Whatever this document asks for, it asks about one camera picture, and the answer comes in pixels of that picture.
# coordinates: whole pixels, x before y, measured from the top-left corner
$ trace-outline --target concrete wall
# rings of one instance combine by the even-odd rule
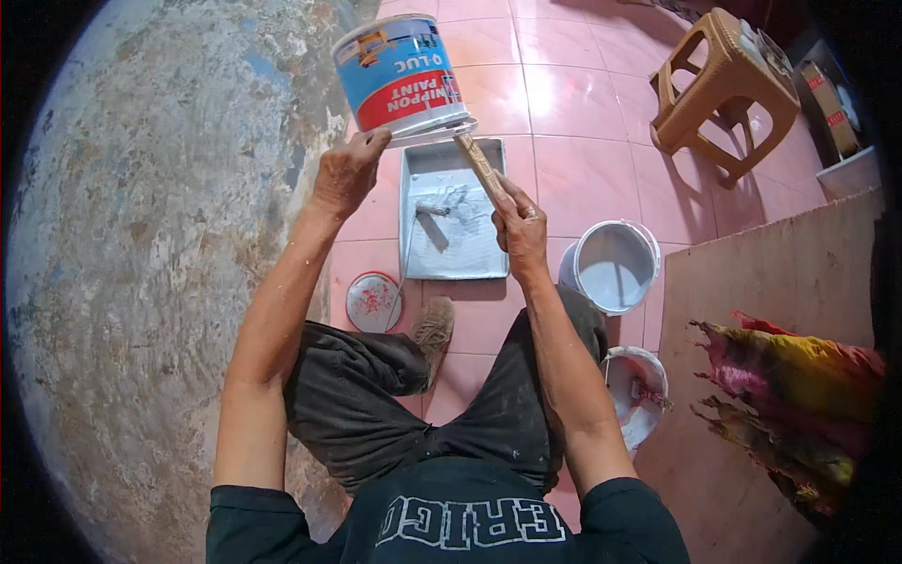
[[[108,561],[203,558],[238,325],[345,130],[336,21],[312,0],[111,0],[39,115],[6,329],[52,482]],[[327,538],[344,493],[294,439],[288,486]]]

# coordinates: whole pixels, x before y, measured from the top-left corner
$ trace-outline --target black pants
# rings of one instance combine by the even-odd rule
[[[596,362],[607,354],[603,314],[558,285],[567,315]],[[285,389],[289,429],[348,494],[427,458],[481,458],[511,468],[546,494],[562,448],[548,427],[526,310],[514,320],[482,390],[442,427],[392,396],[425,388],[428,364],[406,335],[349,333],[308,322]]]

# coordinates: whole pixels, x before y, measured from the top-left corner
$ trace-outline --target paint can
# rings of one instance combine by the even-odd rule
[[[612,347],[601,364],[608,392],[617,411],[623,442],[631,457],[658,426],[667,398],[667,372],[644,348]]]
[[[402,14],[362,25],[338,40],[332,58],[358,128],[388,127],[390,147],[476,127],[432,16]]]
[[[358,331],[388,333],[398,324],[403,308],[399,292],[398,283],[388,274],[363,273],[345,294],[347,318]]]
[[[628,219],[592,226],[564,252],[562,284],[580,291],[607,315],[623,315],[645,300],[661,269],[658,241]]]

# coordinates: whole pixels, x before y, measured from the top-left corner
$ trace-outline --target paint tray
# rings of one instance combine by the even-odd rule
[[[505,173],[504,143],[480,139],[493,168]],[[506,278],[508,255],[498,247],[494,207],[454,141],[407,147],[400,167],[400,271],[419,280]],[[447,216],[417,213],[417,205],[449,208]]]

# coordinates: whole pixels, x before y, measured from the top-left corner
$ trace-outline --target wooden handle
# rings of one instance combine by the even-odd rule
[[[476,173],[476,178],[483,184],[483,189],[485,190],[485,193],[489,195],[489,200],[492,201],[492,205],[495,206],[495,209],[498,209],[498,204],[495,202],[497,202],[499,198],[508,198],[508,195],[507,192],[504,191],[504,188],[502,188],[502,184],[498,181],[498,177],[492,172],[492,165],[490,165],[489,160],[485,158],[483,150],[479,148],[479,145],[476,144],[475,139],[470,134],[455,135],[454,140],[457,142],[457,146],[460,147],[460,150],[464,152],[464,156],[470,163],[470,167],[472,167],[473,172]]]

